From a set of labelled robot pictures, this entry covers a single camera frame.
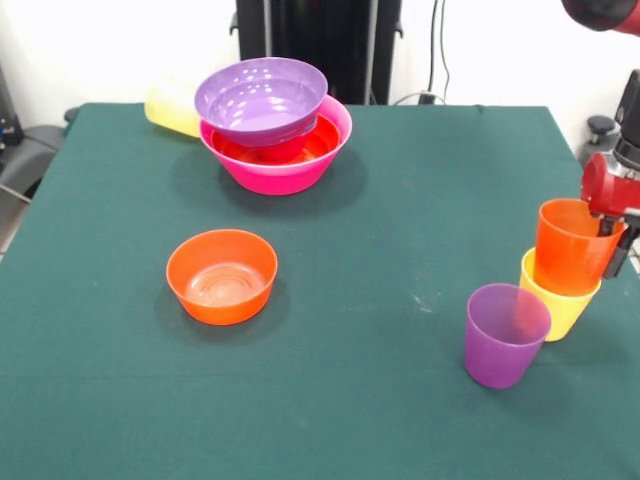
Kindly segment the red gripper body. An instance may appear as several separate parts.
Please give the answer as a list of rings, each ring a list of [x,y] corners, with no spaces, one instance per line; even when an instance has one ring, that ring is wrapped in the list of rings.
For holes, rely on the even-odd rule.
[[[589,211],[610,217],[639,216],[639,171],[612,153],[594,153],[584,168],[581,199]]]

